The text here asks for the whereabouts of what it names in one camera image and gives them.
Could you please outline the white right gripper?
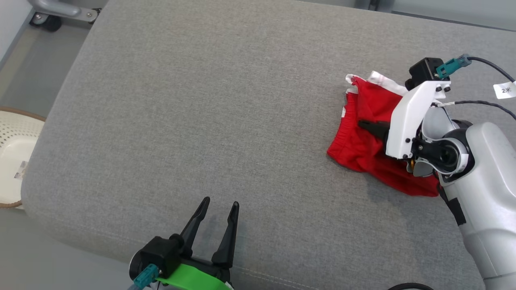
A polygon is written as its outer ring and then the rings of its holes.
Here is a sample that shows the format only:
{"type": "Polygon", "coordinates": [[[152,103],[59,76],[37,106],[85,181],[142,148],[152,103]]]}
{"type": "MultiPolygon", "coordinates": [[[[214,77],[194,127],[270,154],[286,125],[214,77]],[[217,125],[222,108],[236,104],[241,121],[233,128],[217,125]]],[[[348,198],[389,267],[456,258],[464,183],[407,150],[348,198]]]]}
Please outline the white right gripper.
{"type": "Polygon", "coordinates": [[[386,143],[387,156],[405,160],[416,177],[462,174],[472,167],[472,153],[464,140],[466,129],[440,102],[449,87],[450,81],[424,81],[402,97],[391,123],[360,120],[358,125],[386,143]]]}

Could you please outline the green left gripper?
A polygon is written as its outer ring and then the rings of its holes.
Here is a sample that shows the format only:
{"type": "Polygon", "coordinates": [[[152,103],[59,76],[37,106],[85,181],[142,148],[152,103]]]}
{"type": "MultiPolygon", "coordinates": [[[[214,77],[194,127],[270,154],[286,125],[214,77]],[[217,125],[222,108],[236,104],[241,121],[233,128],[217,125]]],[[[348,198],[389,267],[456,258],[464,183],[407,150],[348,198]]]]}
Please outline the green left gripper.
{"type": "Polygon", "coordinates": [[[182,257],[179,266],[168,277],[160,276],[157,281],[173,286],[179,290],[233,290],[231,271],[237,238],[239,202],[234,201],[227,217],[227,227],[217,251],[211,262],[204,259],[190,258],[192,245],[199,226],[204,220],[210,204],[210,197],[205,197],[184,227],[182,257]]]}

